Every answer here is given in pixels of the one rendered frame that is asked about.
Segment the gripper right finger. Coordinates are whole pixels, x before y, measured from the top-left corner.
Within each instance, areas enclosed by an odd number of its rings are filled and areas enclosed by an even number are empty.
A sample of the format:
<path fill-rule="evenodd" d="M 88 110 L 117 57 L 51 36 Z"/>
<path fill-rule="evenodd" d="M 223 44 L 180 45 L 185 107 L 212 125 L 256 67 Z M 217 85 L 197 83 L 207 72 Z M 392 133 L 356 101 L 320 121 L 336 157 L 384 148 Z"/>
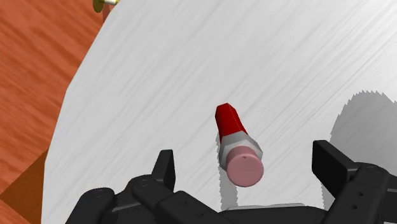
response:
<path fill-rule="evenodd" d="M 321 224 L 397 224 L 397 176 L 384 168 L 354 162 L 317 140 L 312 172 L 335 198 Z"/>

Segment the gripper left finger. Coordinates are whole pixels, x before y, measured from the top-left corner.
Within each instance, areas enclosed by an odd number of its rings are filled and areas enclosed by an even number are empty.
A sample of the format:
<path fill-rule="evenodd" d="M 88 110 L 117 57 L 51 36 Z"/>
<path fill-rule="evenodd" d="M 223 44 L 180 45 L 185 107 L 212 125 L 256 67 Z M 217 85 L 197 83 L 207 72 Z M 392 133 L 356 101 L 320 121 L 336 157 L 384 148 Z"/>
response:
<path fill-rule="evenodd" d="M 65 224 L 230 224 L 188 193 L 174 193 L 175 180 L 173 151 L 162 150 L 151 174 L 132 178 L 124 191 L 85 192 Z"/>

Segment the yellow-green round object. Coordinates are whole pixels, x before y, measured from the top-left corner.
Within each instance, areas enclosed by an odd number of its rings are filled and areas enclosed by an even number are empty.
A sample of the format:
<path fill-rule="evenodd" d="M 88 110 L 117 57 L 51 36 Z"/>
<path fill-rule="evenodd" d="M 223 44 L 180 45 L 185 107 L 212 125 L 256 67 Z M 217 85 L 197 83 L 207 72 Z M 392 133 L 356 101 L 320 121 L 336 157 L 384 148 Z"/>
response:
<path fill-rule="evenodd" d="M 115 6 L 119 2 L 120 0 L 92 0 L 92 6 L 96 13 L 100 13 L 103 10 L 105 4 Z"/>

